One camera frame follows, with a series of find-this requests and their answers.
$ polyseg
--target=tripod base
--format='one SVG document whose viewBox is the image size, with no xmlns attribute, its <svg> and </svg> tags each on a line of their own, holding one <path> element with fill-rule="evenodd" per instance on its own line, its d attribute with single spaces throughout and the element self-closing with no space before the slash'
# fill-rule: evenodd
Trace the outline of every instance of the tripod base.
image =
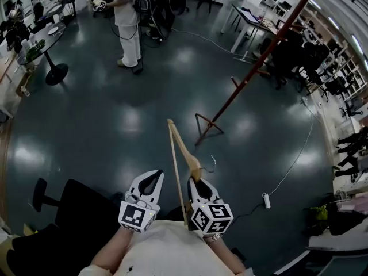
<svg viewBox="0 0 368 276">
<path fill-rule="evenodd" d="M 68 74 L 68 66 L 64 63 L 58 64 L 51 68 L 51 71 L 46 76 L 46 84 L 54 86 L 59 84 Z"/>
<path fill-rule="evenodd" d="M 218 129 L 222 134 L 224 134 L 224 131 L 220 129 L 219 126 L 217 126 L 213 121 L 210 121 L 208 118 L 202 116 L 201 114 L 199 113 L 196 113 L 195 114 L 195 117 L 197 119 L 197 122 L 199 123 L 198 121 L 198 117 L 200 118 L 203 118 L 208 124 L 207 124 L 207 127 L 205 129 L 205 131 L 201 134 L 200 138 L 197 140 L 197 142 L 195 143 L 195 146 L 199 145 L 202 140 L 204 139 L 204 137 L 206 136 L 207 132 L 210 130 L 210 128 L 212 127 L 215 127 L 216 129 Z"/>
</svg>

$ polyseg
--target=table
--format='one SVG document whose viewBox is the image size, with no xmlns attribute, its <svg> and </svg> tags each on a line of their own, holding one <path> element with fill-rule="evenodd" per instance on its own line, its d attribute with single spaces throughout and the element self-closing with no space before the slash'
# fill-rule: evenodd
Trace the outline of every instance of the table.
<svg viewBox="0 0 368 276">
<path fill-rule="evenodd" d="M 252 30 L 252 33 L 251 33 L 251 36 L 250 38 L 253 36 L 254 32 L 255 32 L 255 29 L 259 27 L 259 29 L 265 31 L 265 32 L 269 32 L 269 33 L 272 33 L 274 34 L 274 31 L 272 29 L 270 29 L 268 26 L 265 26 L 265 25 L 259 25 L 259 22 L 258 20 L 256 20 L 252 14 L 250 12 L 246 12 L 246 11 L 243 11 L 241 8 L 235 6 L 234 4 L 231 5 L 231 9 L 230 9 L 230 12 L 224 22 L 224 25 L 223 25 L 223 28 L 221 29 L 221 34 L 223 34 L 225 32 L 225 29 L 226 29 L 226 25 L 228 24 L 229 20 L 231 19 L 231 16 L 233 15 L 234 12 L 237 12 L 237 14 L 246 22 L 244 24 L 244 27 L 243 29 L 241 30 L 239 36 L 237 37 L 233 47 L 231 48 L 230 52 L 231 53 L 234 53 L 236 51 L 236 48 L 239 46 L 240 42 L 242 41 L 242 39 L 244 38 L 244 36 L 246 35 L 246 32 L 247 32 L 247 29 L 250 27 L 250 26 L 253 26 L 253 30 Z"/>
<path fill-rule="evenodd" d="M 53 17 L 55 14 L 60 14 L 61 12 L 63 12 L 65 5 L 69 3 L 73 4 L 73 12 L 74 12 L 74 16 L 76 17 L 75 0 L 62 0 L 62 1 L 55 3 L 55 5 L 52 8 L 50 8 L 46 12 L 46 14 L 43 15 L 37 22 Z"/>
<path fill-rule="evenodd" d="M 52 29 L 52 28 L 56 28 L 58 27 L 59 29 L 57 30 L 57 32 L 53 35 L 48 35 L 48 32 Z M 68 74 L 68 66 L 64 63 L 62 64 L 58 64 L 57 66 L 54 65 L 54 63 L 52 62 L 49 54 L 48 54 L 48 50 L 55 45 L 55 43 L 57 41 L 59 41 L 59 39 L 62 37 L 62 35 L 65 32 L 65 24 L 62 22 L 58 22 L 55 25 L 50 25 L 47 26 L 46 28 L 40 30 L 39 32 L 37 32 L 34 36 L 37 40 L 37 42 L 39 42 L 40 40 L 44 39 L 45 40 L 45 46 L 39 51 L 39 54 L 37 56 L 37 58 L 39 58 L 42 54 L 45 55 L 51 71 L 47 74 L 46 76 L 46 84 L 50 85 L 50 86 L 54 86 L 56 84 L 59 84 Z M 24 65 L 24 64 L 28 64 L 30 63 L 32 60 L 28 61 L 26 58 L 26 55 L 24 54 L 20 54 L 17 58 L 18 62 L 20 65 Z"/>
<path fill-rule="evenodd" d="M 21 86 L 25 86 L 23 78 L 26 71 L 17 63 L 14 51 L 8 52 L 4 47 L 1 49 L 4 57 L 0 59 L 0 111 L 13 118 L 20 102 Z"/>
</svg>

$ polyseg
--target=shoe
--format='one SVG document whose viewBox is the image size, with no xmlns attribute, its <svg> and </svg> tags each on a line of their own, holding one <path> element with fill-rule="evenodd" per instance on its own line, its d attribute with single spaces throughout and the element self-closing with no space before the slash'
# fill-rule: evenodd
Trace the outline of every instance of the shoe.
<svg viewBox="0 0 368 276">
<path fill-rule="evenodd" d="M 117 61 L 117 65 L 119 67 L 125 67 L 125 68 L 132 68 L 132 67 L 127 67 L 124 63 L 122 63 L 122 60 L 121 59 L 118 59 Z"/>
<path fill-rule="evenodd" d="M 124 63 L 122 63 L 122 60 L 121 59 L 118 59 L 117 66 L 119 66 L 119 67 L 127 67 Z"/>
<path fill-rule="evenodd" d="M 148 37 L 150 37 L 150 38 L 152 38 L 152 39 L 154 39 L 154 40 L 157 40 L 159 37 L 158 36 L 153 36 L 153 35 L 151 35 L 151 31 L 150 30 L 148 30 L 148 31 L 146 31 L 146 33 L 145 33 Z"/>
</svg>

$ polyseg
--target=power strip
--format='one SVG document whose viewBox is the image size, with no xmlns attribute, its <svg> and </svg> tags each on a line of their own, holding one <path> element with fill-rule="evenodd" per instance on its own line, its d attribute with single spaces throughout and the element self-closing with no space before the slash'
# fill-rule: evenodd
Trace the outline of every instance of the power strip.
<svg viewBox="0 0 368 276">
<path fill-rule="evenodd" d="M 271 208 L 271 203 L 270 203 L 270 197 L 267 193 L 263 193 L 263 199 L 264 199 L 264 205 L 266 207 L 266 209 L 270 209 Z"/>
</svg>

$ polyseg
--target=chair leg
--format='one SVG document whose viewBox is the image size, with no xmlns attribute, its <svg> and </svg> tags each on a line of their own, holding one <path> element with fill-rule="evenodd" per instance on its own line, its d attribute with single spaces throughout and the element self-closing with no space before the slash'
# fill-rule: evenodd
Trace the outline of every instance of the chair leg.
<svg viewBox="0 0 368 276">
<path fill-rule="evenodd" d="M 201 5 L 202 5 L 202 3 L 204 2 L 204 0 L 200 0 L 199 2 L 198 2 L 198 5 L 197 5 L 197 9 L 199 9 L 200 7 L 201 7 Z"/>
<path fill-rule="evenodd" d="M 209 13 L 211 13 L 211 8 L 212 8 L 212 0 L 209 0 Z"/>
</svg>

